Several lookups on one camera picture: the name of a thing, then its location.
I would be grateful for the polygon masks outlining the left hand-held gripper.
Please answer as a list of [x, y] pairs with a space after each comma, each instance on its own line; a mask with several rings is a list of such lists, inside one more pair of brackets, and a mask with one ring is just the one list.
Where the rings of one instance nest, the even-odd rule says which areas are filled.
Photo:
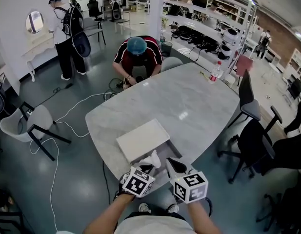
[[141, 198], [148, 194], [155, 182], [156, 167], [149, 163], [136, 163], [125, 173], [119, 184], [120, 194], [131, 194]]

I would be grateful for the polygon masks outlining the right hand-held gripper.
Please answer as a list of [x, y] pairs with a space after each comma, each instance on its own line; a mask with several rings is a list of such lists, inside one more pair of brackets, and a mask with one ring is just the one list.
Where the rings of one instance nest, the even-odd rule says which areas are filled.
[[166, 169], [177, 199], [189, 204], [206, 198], [208, 180], [203, 172], [181, 158], [173, 157], [166, 159]]

